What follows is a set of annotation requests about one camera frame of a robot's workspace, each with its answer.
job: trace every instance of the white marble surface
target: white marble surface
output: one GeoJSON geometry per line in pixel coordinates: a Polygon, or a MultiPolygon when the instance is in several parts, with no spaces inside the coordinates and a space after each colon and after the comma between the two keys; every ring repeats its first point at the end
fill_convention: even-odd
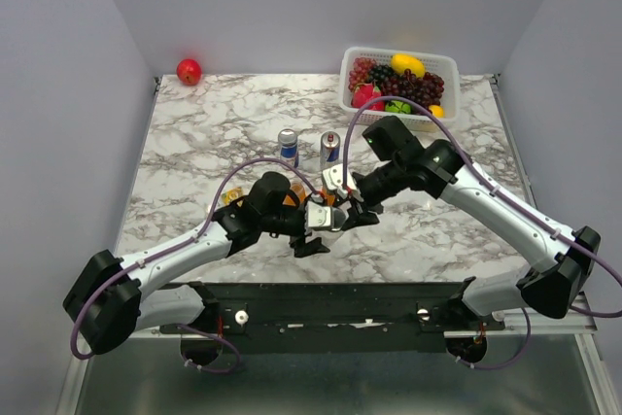
{"type": "MultiPolygon", "coordinates": [[[[335,75],[206,76],[197,87],[162,80],[117,253],[144,250],[198,224],[221,179],[234,165],[277,155],[277,133],[299,132],[300,168],[317,187],[322,132],[342,138],[349,121],[337,106],[335,75]]],[[[490,85],[462,77],[463,111],[451,129],[497,180],[523,195],[490,85]]],[[[378,165],[358,125],[352,169],[378,165]]],[[[439,133],[417,133],[428,145],[439,133]]],[[[234,178],[248,192],[265,170],[258,164],[234,178]]],[[[342,234],[331,252],[295,259],[287,238],[264,235],[257,245],[182,277],[215,282],[461,281],[522,263],[496,234],[425,193],[403,192],[385,203],[381,224],[342,234]]]]}

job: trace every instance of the white plastic basket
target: white plastic basket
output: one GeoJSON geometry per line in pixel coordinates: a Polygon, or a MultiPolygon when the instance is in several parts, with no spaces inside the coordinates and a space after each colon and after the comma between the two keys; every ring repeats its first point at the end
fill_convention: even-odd
{"type": "MultiPolygon", "coordinates": [[[[458,119],[460,113],[460,76],[458,66],[453,58],[431,53],[390,51],[387,49],[350,48],[341,62],[339,76],[339,106],[346,112],[355,113],[358,109],[352,107],[352,91],[348,89],[348,77],[354,67],[354,60],[359,57],[373,58],[380,65],[391,65],[391,58],[396,53],[407,53],[421,60],[426,66],[426,71],[435,73],[445,82],[443,97],[440,106],[445,111],[440,120],[448,126],[458,119]]],[[[411,130],[436,131],[436,125],[425,116],[411,116],[409,114],[394,114],[381,111],[364,111],[358,123],[370,125],[385,116],[397,116],[411,130]]]]}

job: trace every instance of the gray wall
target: gray wall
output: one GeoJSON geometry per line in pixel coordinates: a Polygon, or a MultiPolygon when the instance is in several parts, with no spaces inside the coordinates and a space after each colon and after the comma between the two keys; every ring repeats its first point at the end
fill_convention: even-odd
{"type": "MultiPolygon", "coordinates": [[[[622,271],[622,0],[544,0],[502,73],[501,92],[538,206],[603,236],[622,271]]],[[[620,287],[598,267],[595,309],[619,310],[620,287]]],[[[622,320],[599,320],[622,394],[622,320]]]]}
{"type": "Polygon", "coordinates": [[[211,72],[336,72],[373,45],[451,55],[500,71],[542,0],[115,0],[147,62],[186,53],[211,72]]]}
{"type": "Polygon", "coordinates": [[[0,412],[51,414],[61,308],[112,247],[153,79],[113,0],[0,0],[0,412]]]}

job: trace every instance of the can lid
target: can lid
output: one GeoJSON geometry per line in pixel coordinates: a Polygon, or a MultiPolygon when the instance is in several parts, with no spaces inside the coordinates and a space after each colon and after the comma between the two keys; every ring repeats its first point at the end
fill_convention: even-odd
{"type": "Polygon", "coordinates": [[[279,143],[282,145],[295,145],[298,141],[298,135],[295,131],[286,128],[279,132],[279,143]]]}

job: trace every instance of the gray floor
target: gray floor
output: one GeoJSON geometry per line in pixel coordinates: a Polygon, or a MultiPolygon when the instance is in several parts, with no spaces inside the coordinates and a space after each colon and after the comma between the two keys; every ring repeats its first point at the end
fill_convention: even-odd
{"type": "MultiPolygon", "coordinates": [[[[487,362],[519,341],[496,337],[487,362]]],[[[177,339],[130,339],[93,359],[79,414],[589,415],[597,414],[573,336],[536,336],[502,371],[472,371],[444,354],[249,356],[229,376],[182,366],[177,339]]]]}

